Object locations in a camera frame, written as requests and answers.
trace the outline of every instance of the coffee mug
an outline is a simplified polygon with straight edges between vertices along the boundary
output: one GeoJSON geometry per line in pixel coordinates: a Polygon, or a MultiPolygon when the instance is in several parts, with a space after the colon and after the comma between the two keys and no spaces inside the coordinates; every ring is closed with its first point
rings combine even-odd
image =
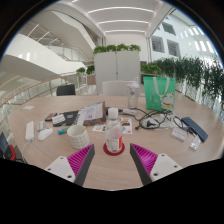
{"type": "Polygon", "coordinates": [[[86,127],[82,125],[73,125],[67,130],[69,140],[75,149],[83,149],[89,145],[89,135],[86,127]]]}

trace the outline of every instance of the glass railing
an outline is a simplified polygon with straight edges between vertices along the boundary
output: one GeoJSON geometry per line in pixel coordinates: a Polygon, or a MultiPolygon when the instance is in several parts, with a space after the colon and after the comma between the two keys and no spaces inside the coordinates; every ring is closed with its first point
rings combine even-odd
{"type": "Polygon", "coordinates": [[[61,39],[34,21],[29,21],[19,33],[39,42],[66,61],[90,61],[80,48],[63,43],[61,39]]]}

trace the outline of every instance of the bottle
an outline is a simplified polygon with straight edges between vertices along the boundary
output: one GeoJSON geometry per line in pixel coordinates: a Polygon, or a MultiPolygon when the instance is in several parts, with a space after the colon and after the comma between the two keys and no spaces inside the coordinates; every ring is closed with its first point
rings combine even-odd
{"type": "Polygon", "coordinates": [[[138,77],[135,77],[134,81],[129,81],[127,85],[128,93],[128,108],[137,108],[138,97],[140,93],[140,86],[138,84],[138,77]]]}
{"type": "Polygon", "coordinates": [[[118,118],[118,108],[108,109],[108,120],[105,128],[106,145],[111,153],[118,153],[122,149],[123,128],[118,118]]]}

